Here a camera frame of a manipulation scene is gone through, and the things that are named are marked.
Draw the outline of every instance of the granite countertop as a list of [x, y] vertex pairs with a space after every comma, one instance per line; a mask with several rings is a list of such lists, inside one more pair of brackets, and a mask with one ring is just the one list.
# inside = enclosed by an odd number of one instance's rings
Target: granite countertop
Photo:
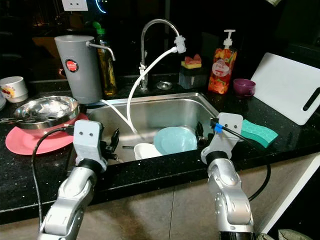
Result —
[[[127, 98], [132, 80], [120, 86], [115, 98]], [[169, 91], [155, 90], [149, 95], [196, 92], [184, 90], [176, 83]], [[40, 98], [51, 95], [71, 96], [70, 91], [42, 92], [34, 95]], [[248, 121], [276, 131], [279, 136], [268, 147], [258, 148], [265, 152], [270, 163], [319, 152], [320, 114], [316, 111], [309, 121], [299, 126], [276, 112], [255, 97], [240, 99], [230, 90], [226, 95], [209, 93], [198, 89], [219, 112], [243, 115]], [[11, 115], [21, 105], [7, 103], [0, 111], [0, 117]], [[17, 155], [6, 148], [5, 140], [12, 125], [0, 125], [0, 224], [35, 218], [38, 216], [37, 196], [31, 171], [31, 157]], [[57, 190], [66, 178], [67, 159], [72, 145], [38, 155], [36, 169], [43, 209], [46, 213], [57, 198]], [[99, 177], [91, 204], [119, 199], [135, 194], [171, 187], [207, 178], [207, 167], [200, 160], [200, 150], [182, 152], [162, 157], [130, 161], [108, 166]], [[237, 171], [264, 165], [263, 158], [245, 142], [239, 142], [232, 151]]]

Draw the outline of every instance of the robotic arm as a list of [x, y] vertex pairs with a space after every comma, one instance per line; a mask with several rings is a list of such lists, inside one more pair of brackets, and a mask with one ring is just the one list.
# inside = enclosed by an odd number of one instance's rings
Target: robotic arm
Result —
[[107, 169], [102, 157], [101, 123], [78, 120], [74, 125], [73, 145], [77, 153], [77, 167], [61, 184], [58, 197], [40, 227], [38, 240], [75, 240], [84, 210], [94, 196], [97, 175]]
[[[222, 112], [219, 124], [241, 133], [243, 117]], [[215, 128], [209, 146], [201, 152], [201, 160], [208, 165], [208, 185], [215, 202], [215, 214], [220, 240], [255, 240], [254, 222], [241, 179], [231, 158], [231, 150], [239, 138]]]

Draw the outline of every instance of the kitchen sink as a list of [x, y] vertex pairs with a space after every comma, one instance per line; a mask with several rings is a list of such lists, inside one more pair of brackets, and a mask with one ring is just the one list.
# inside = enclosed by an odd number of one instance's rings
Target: kitchen sink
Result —
[[[114, 99], [109, 102], [127, 116], [127, 99]], [[194, 133], [197, 123], [200, 122], [206, 137], [208, 133], [212, 133], [209, 127], [210, 118], [218, 115], [205, 97], [195, 92], [136, 97], [131, 101], [130, 113], [139, 135], [135, 135], [109, 106], [88, 111], [90, 120], [103, 124], [102, 140], [108, 144], [114, 131], [119, 128], [119, 143], [114, 152], [117, 160], [109, 160], [108, 164], [134, 161], [133, 147], [138, 143], [153, 143], [156, 133], [166, 127], [184, 127]]]

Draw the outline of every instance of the stainless steel bowl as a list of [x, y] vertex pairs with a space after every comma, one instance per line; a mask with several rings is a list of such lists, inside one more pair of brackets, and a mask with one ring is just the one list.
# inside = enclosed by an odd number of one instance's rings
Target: stainless steel bowl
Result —
[[16, 118], [36, 118], [17, 122], [15, 125], [27, 134], [41, 137], [53, 129], [73, 124], [79, 112], [79, 103], [72, 97], [43, 97], [18, 107], [14, 112]]

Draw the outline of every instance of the orange soap bottle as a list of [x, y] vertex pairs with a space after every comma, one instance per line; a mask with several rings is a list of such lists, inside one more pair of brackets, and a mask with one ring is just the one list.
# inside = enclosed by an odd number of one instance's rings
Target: orange soap bottle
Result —
[[224, 49], [217, 48], [214, 53], [213, 65], [209, 79], [208, 90], [217, 94], [225, 94], [229, 88], [231, 73], [237, 58], [237, 51], [232, 45], [231, 33], [236, 30], [226, 29], [228, 38], [223, 42]]

